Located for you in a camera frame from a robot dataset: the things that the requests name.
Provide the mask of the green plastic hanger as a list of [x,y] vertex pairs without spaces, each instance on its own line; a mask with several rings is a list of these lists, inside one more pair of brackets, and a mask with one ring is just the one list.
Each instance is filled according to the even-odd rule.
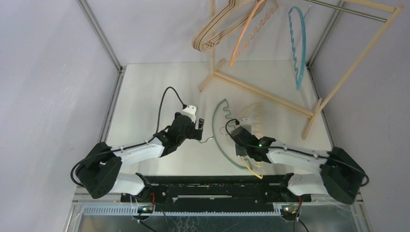
[[215,107],[212,117],[211,117],[211,131],[212,131],[212,136],[207,138],[204,142],[200,142],[201,144],[205,144],[208,142],[209,139],[213,139],[213,141],[215,142],[219,152],[223,155],[223,157],[230,162],[234,167],[243,170],[243,171],[248,171],[247,166],[250,167],[250,169],[252,170],[252,164],[250,162],[250,160],[248,158],[244,158],[244,165],[239,164],[238,162],[234,161],[223,149],[223,147],[221,146],[221,143],[218,141],[218,136],[217,136],[217,132],[221,135],[221,136],[228,136],[228,133],[225,129],[225,124],[223,124],[221,126],[220,129],[218,129],[218,131],[216,131],[216,126],[217,126],[217,116],[219,113],[219,110],[222,110],[223,112],[223,116],[225,119],[225,122],[227,122],[228,120],[232,119],[232,112],[230,110],[230,106],[229,106],[229,102],[228,100],[225,98],[223,100],[221,100],[217,106]]

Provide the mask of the yellow plastic hanger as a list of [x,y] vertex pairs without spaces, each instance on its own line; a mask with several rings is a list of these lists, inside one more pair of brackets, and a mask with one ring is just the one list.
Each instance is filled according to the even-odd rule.
[[[263,134],[264,104],[262,102],[259,102],[248,106],[243,111],[241,120],[246,121],[245,118],[250,119],[251,133],[255,135],[258,139],[260,139]],[[254,163],[254,166],[260,171],[260,173],[257,173],[253,170],[251,163],[247,161],[247,159],[241,158],[241,160],[247,168],[247,170],[251,172],[255,177],[257,177],[258,179],[263,178],[264,169],[261,165],[261,161],[256,161]]]

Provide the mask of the blue plastic hanger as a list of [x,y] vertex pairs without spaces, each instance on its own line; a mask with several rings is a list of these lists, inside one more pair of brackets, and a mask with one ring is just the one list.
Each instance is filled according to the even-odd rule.
[[[302,81],[304,78],[304,68],[306,64],[306,54],[307,54],[307,33],[306,33],[306,16],[310,11],[312,6],[312,1],[308,0],[309,7],[304,12],[302,9],[296,5],[292,6],[288,11],[288,22],[289,22],[289,30],[290,30],[290,41],[291,41],[291,54],[292,54],[292,61],[293,61],[293,71],[295,77],[295,88],[299,90],[302,85]],[[297,42],[295,39],[295,32],[293,29],[293,21],[292,16],[293,12],[297,13],[299,18],[299,32],[300,32],[300,52],[298,55],[297,50]]]

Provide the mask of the orange plastic hanger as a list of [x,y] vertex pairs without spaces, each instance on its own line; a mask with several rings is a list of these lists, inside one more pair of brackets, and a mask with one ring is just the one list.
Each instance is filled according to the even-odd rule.
[[232,51],[229,67],[233,67],[235,62],[238,60],[241,54],[243,54],[244,50],[249,46],[250,42],[254,39],[254,37],[258,34],[260,29],[264,26],[264,24],[272,17],[272,15],[279,9],[279,3],[277,0],[273,0],[273,7],[269,8],[263,18],[258,22],[258,24],[253,28],[252,34],[249,34],[246,38],[246,41],[242,42],[245,38],[246,31],[249,28],[249,25],[252,19],[257,15],[257,11],[259,8],[263,8],[262,5],[266,4],[266,0],[258,0],[257,3],[254,5],[253,9],[251,10],[250,14],[248,15],[245,24],[242,28],[242,31],[237,39],[235,47]]

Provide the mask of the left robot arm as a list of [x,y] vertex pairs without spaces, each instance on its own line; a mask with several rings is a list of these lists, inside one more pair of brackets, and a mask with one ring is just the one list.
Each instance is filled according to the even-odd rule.
[[200,141],[204,123],[203,118],[193,121],[187,113],[177,112],[172,124],[154,134],[150,141],[117,149],[99,142],[73,166],[72,181],[84,187],[94,199],[108,193],[125,193],[144,202],[150,198],[151,184],[140,173],[124,173],[124,168],[167,156],[187,139]]

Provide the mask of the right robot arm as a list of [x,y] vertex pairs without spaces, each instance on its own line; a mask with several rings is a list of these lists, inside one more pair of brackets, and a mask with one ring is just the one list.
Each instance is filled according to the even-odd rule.
[[235,142],[237,156],[307,172],[285,175],[279,188],[280,197],[285,201],[306,194],[321,194],[340,203],[353,204],[360,188],[369,183],[364,169],[340,147],[330,151],[300,148],[271,137],[258,139],[241,126],[228,135]]

